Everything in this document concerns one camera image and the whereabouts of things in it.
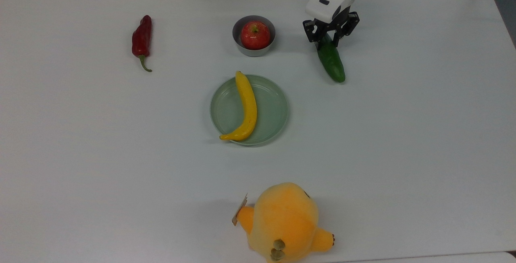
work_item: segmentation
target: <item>green cucumber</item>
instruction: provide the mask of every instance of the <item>green cucumber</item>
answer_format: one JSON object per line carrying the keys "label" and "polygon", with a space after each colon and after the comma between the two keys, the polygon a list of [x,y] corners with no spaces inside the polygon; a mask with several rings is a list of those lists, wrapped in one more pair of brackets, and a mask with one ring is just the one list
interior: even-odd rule
{"label": "green cucumber", "polygon": [[319,41],[320,48],[317,50],[319,59],[324,66],[324,69],[330,77],[341,83],[345,81],[344,66],[342,65],[341,57],[337,48],[333,44],[330,35],[326,34],[321,41]]}

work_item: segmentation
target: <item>apple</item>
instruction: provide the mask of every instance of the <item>apple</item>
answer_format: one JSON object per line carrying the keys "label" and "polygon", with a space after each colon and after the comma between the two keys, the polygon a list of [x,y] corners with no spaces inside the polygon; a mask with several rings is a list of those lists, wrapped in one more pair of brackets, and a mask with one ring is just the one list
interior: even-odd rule
{"label": "apple", "polygon": [[240,41],[249,50],[265,48],[270,42],[269,28],[260,21],[247,22],[242,28]]}

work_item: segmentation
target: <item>gray bowl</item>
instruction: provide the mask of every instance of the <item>gray bowl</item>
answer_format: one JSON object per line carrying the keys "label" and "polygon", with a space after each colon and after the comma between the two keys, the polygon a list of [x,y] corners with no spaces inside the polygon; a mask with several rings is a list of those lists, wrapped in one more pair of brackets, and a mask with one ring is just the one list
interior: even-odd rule
{"label": "gray bowl", "polygon": [[[242,32],[243,26],[245,24],[247,24],[247,22],[250,22],[250,21],[260,21],[269,28],[270,41],[269,41],[269,45],[267,47],[258,49],[258,50],[251,50],[251,49],[245,48],[242,45],[242,42],[240,41],[240,33]],[[262,16],[258,16],[258,15],[245,16],[245,17],[241,18],[240,20],[238,20],[235,23],[235,26],[233,26],[233,39],[236,42],[236,46],[238,47],[238,50],[240,50],[240,52],[242,52],[243,54],[245,54],[247,56],[257,57],[257,56],[264,55],[267,51],[269,51],[269,48],[270,48],[271,44],[273,43],[275,37],[276,37],[276,29],[274,28],[274,25],[272,24],[271,21],[269,21],[269,19],[262,17]]]}

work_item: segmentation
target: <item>plush toy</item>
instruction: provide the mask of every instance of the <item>plush toy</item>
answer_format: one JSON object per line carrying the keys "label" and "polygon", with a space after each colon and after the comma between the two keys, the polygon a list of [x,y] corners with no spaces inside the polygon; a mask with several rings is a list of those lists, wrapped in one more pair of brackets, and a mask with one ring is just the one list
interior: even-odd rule
{"label": "plush toy", "polygon": [[250,248],[267,263],[297,261],[310,252],[326,252],[334,245],[332,233],[317,228],[319,213],[313,199],[291,182],[271,186],[236,215],[247,233]]}

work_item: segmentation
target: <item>yellow banana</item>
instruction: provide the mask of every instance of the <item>yellow banana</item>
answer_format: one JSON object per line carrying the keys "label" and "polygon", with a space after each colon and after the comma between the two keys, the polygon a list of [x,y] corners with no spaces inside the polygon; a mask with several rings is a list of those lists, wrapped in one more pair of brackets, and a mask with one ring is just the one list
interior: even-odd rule
{"label": "yellow banana", "polygon": [[240,94],[243,106],[243,121],[242,124],[233,132],[221,135],[221,140],[241,141],[247,139],[256,126],[256,118],[258,116],[258,109],[256,108],[256,99],[254,99],[254,92],[251,83],[240,71],[235,75],[236,88]]}

